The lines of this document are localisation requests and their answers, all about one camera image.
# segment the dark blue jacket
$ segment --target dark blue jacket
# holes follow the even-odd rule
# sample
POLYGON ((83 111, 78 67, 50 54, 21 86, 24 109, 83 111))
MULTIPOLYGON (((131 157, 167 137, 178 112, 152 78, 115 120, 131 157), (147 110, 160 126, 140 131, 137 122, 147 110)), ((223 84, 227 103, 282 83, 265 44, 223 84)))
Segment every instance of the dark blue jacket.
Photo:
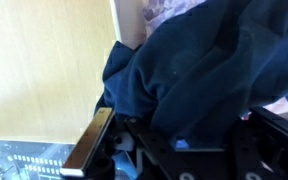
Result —
POLYGON ((97 108, 213 147, 249 107, 288 96, 288 0, 207 0, 137 50, 117 42, 97 108))

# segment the bolt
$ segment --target bolt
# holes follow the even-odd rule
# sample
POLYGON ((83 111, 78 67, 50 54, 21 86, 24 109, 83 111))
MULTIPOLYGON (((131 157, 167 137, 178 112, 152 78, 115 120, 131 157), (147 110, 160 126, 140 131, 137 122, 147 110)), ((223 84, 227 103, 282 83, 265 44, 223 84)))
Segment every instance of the bolt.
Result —
POLYGON ((180 175, 180 179, 179 180, 195 180, 195 178, 194 178, 194 176, 191 173, 183 172, 180 175))
POLYGON ((253 172, 246 173, 245 179, 246 180, 262 180, 262 178, 258 174, 253 173, 253 172))

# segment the desk surface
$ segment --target desk surface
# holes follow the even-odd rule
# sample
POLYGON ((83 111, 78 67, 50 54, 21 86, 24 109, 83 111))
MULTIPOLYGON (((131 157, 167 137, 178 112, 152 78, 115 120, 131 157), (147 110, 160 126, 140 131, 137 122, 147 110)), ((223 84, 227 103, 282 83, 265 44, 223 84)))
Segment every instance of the desk surface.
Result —
POLYGON ((115 40, 109 0, 0 0, 0 139, 76 143, 115 40))

